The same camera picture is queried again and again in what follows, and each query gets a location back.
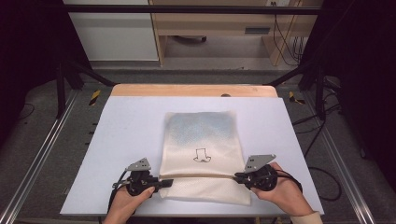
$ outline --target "aluminum rail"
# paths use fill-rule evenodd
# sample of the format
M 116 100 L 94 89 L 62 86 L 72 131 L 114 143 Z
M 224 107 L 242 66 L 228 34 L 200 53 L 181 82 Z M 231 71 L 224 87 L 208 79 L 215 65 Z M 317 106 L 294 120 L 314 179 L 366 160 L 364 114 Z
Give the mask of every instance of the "aluminum rail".
M 307 93 L 303 91 L 304 98 L 307 100 L 307 103 L 313 114 L 316 113 L 314 105 L 314 99 L 311 93 Z M 329 133 L 329 130 L 326 126 L 322 130 L 322 141 L 326 146 L 327 152 L 329 153 L 330 159 L 332 160 L 332 164 L 334 165 L 334 169 L 339 175 L 340 181 L 344 186 L 344 190 L 346 195 L 349 198 L 350 203 L 352 204 L 353 209 L 355 210 L 356 216 L 359 219 L 361 224 L 375 224 L 375 219 L 366 203 L 364 201 L 363 196 L 361 195 L 361 191 L 358 188 L 355 180 L 353 179 L 352 174 L 349 172 L 346 163 L 341 157 L 337 146 L 335 145 L 332 137 Z
M 343 9 L 322 7 L 233 7 L 233 6 L 152 6 L 152 5 L 41 5 L 41 10 L 85 13 L 195 13 L 195 14 L 272 14 L 322 15 L 342 13 Z
M 59 119 L 56 119 L 54 124 L 52 125 L 49 134 L 47 135 L 46 140 L 44 141 L 41 148 L 38 150 L 37 155 L 35 156 L 35 160 L 32 162 L 29 170 L 27 171 L 25 177 L 23 178 L 20 186 L 16 190 L 14 196 L 11 201 L 7 205 L 6 209 L 0 216 L 0 224 L 10 224 L 13 223 L 18 213 L 21 210 L 21 207 L 26 200 L 30 190 L 32 189 L 35 180 L 37 179 L 41 168 L 44 165 L 48 155 L 50 154 L 52 147 L 58 138 L 59 133 L 66 122 L 70 111 L 73 108 L 74 102 L 78 96 L 78 91 L 72 90 L 67 103 L 66 110 L 62 114 Z

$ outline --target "white table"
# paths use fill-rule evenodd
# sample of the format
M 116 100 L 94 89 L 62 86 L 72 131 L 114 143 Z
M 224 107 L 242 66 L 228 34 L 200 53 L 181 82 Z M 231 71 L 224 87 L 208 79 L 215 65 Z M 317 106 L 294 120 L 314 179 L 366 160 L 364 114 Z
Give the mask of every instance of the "white table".
M 208 86 L 175 86 L 174 95 L 196 95 L 194 91 Z M 139 96 L 144 92 L 159 95 L 160 88 L 169 93 L 169 85 L 116 86 L 103 110 L 92 142 L 67 196 L 63 215 L 102 216 L 106 214 L 112 184 L 131 163 L 147 158 L 151 173 L 158 176 L 163 150 L 164 115 L 167 112 L 236 112 L 236 126 L 245 161 L 249 155 L 276 154 L 284 170 L 299 180 L 304 196 L 314 210 L 324 214 L 303 153 L 281 98 L 268 87 L 209 86 L 206 97 Z M 253 95 L 244 97 L 243 89 Z M 131 93 L 125 90 L 140 90 Z M 215 97 L 219 92 L 232 97 Z M 141 217 L 266 217 L 285 215 L 272 203 L 258 200 L 252 194 L 251 206 L 225 203 L 182 202 L 162 199 L 154 194 L 136 211 Z

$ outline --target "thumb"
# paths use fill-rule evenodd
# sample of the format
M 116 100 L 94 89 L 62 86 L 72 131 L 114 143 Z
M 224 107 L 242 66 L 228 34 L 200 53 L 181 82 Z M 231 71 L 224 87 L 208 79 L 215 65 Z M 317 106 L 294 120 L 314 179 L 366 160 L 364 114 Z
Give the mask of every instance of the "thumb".
M 135 201 L 138 204 L 141 204 L 143 201 L 147 200 L 149 197 L 151 197 L 152 193 L 154 192 L 155 187 L 150 187 L 148 189 L 145 189 L 143 192 L 141 192 L 139 195 L 135 196 Z
M 253 193 L 255 193 L 256 195 L 259 193 L 259 189 L 255 189 L 255 188 L 250 188 L 250 191 L 252 191 Z

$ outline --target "finger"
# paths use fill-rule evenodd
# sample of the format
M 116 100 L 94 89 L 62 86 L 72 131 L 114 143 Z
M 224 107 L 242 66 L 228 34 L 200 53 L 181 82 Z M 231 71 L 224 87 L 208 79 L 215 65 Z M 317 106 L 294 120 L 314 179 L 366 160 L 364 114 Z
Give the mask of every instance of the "finger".
M 255 193 L 256 195 L 259 193 L 259 189 L 255 189 L 255 188 L 250 188 L 250 191 L 252 191 L 253 193 Z
M 146 199 L 148 199 L 151 194 L 154 192 L 155 187 L 150 187 L 148 189 L 145 189 L 143 192 L 141 192 L 139 195 L 134 196 L 134 204 L 139 205 Z
M 276 169 L 276 170 L 282 170 L 282 167 L 280 167 L 280 166 L 277 164 L 276 161 L 271 162 L 270 165 L 271 165 L 274 169 Z
M 260 189 L 250 188 L 250 190 L 256 194 L 259 199 L 266 199 L 265 192 Z

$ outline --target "black pole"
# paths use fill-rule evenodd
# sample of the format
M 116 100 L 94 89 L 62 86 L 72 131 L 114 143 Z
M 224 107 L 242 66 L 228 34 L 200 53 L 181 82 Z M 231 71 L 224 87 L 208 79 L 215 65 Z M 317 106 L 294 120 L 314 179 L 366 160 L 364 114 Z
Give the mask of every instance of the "black pole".
M 323 90 L 324 90 L 324 81 L 325 81 L 324 79 L 325 76 L 323 75 L 323 70 L 320 66 L 318 66 L 315 109 L 317 110 L 318 117 L 321 120 L 326 119 L 326 111 L 324 110 L 325 102 L 323 99 Z
M 262 85 L 263 86 L 268 86 L 269 85 L 269 86 L 276 87 L 276 86 L 282 84 L 283 82 L 291 79 L 292 77 L 295 77 L 295 76 L 297 76 L 299 74 L 303 74 L 304 72 L 306 72 L 306 70 L 308 68 L 311 68 L 312 64 L 313 64 L 313 60 L 308 61 L 308 62 L 306 62 L 304 64 L 299 65 L 297 68 L 289 71 L 286 75 L 284 75 L 282 77 L 279 77 L 279 78 L 275 79 L 272 82 L 269 82 L 269 83 L 266 83 L 266 84 L 262 84 Z
M 198 14 L 271 14 L 322 15 L 341 13 L 341 9 L 321 7 L 232 7 L 232 6 L 147 6 L 147 5 L 42 5 L 49 11 L 85 13 L 198 13 Z
M 64 93 L 64 67 L 62 63 L 56 68 L 56 90 L 58 92 L 58 114 L 56 118 L 60 118 L 66 109 L 66 97 Z
M 90 77 L 92 77 L 92 78 L 94 78 L 94 79 L 100 81 L 101 83 L 105 84 L 105 85 L 108 86 L 108 87 L 113 87 L 113 86 L 119 84 L 119 83 L 110 81 L 110 80 L 106 79 L 105 77 L 100 76 L 99 74 L 93 72 L 91 69 L 86 68 L 85 66 L 82 66 L 82 65 L 79 64 L 79 63 L 76 63 L 76 62 L 74 62 L 74 61 L 70 61 L 69 64 L 70 64 L 73 68 L 77 69 L 78 71 L 80 71 L 80 72 L 82 72 L 82 73 L 85 73 L 86 75 L 88 75 L 88 76 L 90 76 Z

